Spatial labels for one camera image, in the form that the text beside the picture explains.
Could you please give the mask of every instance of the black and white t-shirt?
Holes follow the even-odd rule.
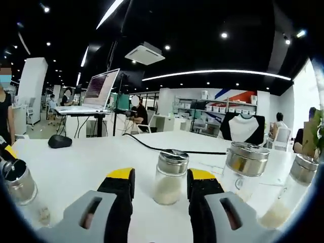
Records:
[[[259,145],[264,138],[263,116],[253,115],[244,118],[241,114],[226,113],[218,137],[234,142],[247,142]]]

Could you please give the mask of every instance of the floor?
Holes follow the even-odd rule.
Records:
[[[54,124],[48,125],[49,120],[46,120],[46,113],[43,111],[40,114],[40,121],[34,125],[34,130],[31,129],[30,126],[27,126],[26,134],[30,139],[49,139],[53,134],[56,134],[56,130],[59,127],[60,119],[56,119]]]

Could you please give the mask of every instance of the white pillar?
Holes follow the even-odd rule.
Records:
[[[173,111],[174,94],[169,88],[160,89],[158,95],[158,109],[160,115],[169,115]]]
[[[55,102],[56,103],[58,103],[58,100],[60,98],[60,92],[61,92],[61,86],[60,85],[54,85],[53,95],[55,95]]]
[[[18,96],[19,100],[35,98],[32,122],[41,118],[41,97],[48,64],[44,57],[28,58],[22,70]]]

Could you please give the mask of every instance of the laptop screen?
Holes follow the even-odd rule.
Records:
[[[84,105],[105,107],[119,69],[93,76],[85,94]]]

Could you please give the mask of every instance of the white powder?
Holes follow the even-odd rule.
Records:
[[[181,194],[181,178],[164,177],[156,182],[153,199],[158,204],[170,205],[176,203]]]
[[[286,208],[280,200],[277,200],[266,214],[260,218],[259,223],[267,228],[278,228],[289,218],[290,209]]]

